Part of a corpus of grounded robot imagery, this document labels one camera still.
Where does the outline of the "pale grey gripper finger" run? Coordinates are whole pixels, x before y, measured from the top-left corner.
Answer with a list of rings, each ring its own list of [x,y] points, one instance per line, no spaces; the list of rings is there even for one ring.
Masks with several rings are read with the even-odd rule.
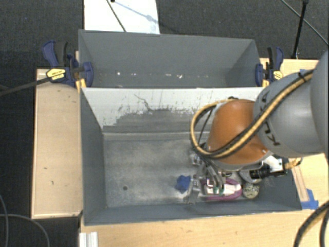
[[[186,204],[195,204],[200,193],[200,181],[192,180],[190,182],[187,195],[184,197]]]

